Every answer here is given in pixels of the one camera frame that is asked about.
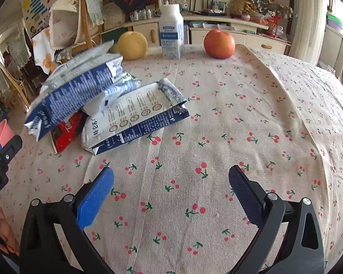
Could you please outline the wooden chair with cloth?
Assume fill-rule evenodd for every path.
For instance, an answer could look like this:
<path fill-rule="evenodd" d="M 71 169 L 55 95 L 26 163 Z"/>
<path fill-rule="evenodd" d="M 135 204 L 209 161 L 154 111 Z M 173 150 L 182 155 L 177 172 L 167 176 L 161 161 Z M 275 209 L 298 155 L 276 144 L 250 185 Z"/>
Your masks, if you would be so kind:
<path fill-rule="evenodd" d="M 50 46 L 64 50 L 85 41 L 85 30 L 91 36 L 103 25 L 103 0 L 57 0 L 49 19 Z"/>

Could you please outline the red apple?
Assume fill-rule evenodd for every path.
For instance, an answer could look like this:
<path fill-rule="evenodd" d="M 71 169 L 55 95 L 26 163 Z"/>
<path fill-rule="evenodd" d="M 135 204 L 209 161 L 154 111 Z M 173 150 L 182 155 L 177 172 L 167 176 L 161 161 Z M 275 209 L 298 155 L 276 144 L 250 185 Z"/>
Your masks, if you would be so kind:
<path fill-rule="evenodd" d="M 222 30 L 210 30 L 204 38 L 204 49 L 215 59 L 227 59 L 235 53 L 235 40 L 230 33 Z"/>

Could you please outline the white milk bottle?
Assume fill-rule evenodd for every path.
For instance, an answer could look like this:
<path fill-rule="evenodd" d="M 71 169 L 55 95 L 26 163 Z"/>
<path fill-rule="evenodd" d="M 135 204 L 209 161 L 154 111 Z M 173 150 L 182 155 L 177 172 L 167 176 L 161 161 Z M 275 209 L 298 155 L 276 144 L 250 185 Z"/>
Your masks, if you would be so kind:
<path fill-rule="evenodd" d="M 178 4 L 165 4 L 158 21 L 162 55 L 168 59 L 180 59 L 184 54 L 184 20 Z"/>

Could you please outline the cherry print tablecloth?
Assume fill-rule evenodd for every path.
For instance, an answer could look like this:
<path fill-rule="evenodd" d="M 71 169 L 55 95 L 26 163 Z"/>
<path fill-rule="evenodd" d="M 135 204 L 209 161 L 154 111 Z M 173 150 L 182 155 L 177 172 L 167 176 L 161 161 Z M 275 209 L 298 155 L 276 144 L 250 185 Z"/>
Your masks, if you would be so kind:
<path fill-rule="evenodd" d="M 85 231 L 116 273 L 227 273 L 256 227 L 229 186 L 239 165 L 282 199 L 311 199 L 324 270 L 343 255 L 343 86 L 331 73 L 240 46 L 225 61 L 188 48 L 178 61 L 152 51 L 123 64 L 144 84 L 168 78 L 190 116 L 92 155 L 75 140 L 56 154 L 49 137 L 22 132 L 0 193 L 4 249 L 17 253 L 30 201 L 56 202 L 101 169 L 115 183 Z"/>

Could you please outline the red milk tea packet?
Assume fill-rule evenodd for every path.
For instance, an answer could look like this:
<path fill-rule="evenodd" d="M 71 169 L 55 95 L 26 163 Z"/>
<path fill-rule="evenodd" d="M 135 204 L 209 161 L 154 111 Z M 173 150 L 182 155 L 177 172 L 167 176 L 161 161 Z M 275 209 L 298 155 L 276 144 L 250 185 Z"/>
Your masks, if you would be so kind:
<path fill-rule="evenodd" d="M 78 111 L 68 121 L 61 121 L 51 131 L 51 141 L 55 153 L 62 153 L 71 142 L 82 133 L 88 115 Z"/>

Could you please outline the dark blue milk powder bag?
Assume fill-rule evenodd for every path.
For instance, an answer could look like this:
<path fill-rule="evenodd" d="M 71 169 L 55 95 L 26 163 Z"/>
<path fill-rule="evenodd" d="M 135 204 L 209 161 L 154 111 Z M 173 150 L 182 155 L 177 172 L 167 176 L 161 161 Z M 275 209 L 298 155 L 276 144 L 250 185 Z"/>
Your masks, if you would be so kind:
<path fill-rule="evenodd" d="M 110 41 L 91 48 L 55 69 L 29 106 L 24 121 L 29 134 L 40 140 L 96 97 L 105 94 L 111 104 L 140 87 L 140 81 L 123 70 L 123 57 L 109 52 L 113 45 Z"/>

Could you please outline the yellow pear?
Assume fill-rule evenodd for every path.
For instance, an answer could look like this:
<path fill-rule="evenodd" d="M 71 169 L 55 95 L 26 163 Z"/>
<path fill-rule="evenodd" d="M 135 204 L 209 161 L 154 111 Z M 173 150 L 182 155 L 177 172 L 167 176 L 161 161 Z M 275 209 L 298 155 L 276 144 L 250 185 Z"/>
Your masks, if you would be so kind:
<path fill-rule="evenodd" d="M 125 60 L 131 61 L 145 56 L 148 43 L 142 33 L 127 31 L 120 36 L 117 48 Z"/>

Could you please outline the white blue coffee bag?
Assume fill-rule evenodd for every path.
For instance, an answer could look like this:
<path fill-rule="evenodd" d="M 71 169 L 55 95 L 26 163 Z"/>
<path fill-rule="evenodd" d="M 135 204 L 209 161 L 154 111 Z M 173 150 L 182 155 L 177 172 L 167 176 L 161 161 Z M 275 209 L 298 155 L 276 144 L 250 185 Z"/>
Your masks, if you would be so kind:
<path fill-rule="evenodd" d="M 169 126 L 190 114 L 187 99 L 168 79 L 108 88 L 84 110 L 82 147 L 94 155 Z"/>

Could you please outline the pink trash bin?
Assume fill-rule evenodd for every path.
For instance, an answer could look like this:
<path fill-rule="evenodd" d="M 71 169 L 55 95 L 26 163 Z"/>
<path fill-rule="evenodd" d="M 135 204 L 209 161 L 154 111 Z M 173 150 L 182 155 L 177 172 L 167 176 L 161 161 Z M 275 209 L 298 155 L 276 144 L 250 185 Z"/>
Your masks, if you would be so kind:
<path fill-rule="evenodd" d="M 0 145 L 4 147 L 13 137 L 14 132 L 11 130 L 6 119 L 0 122 Z"/>

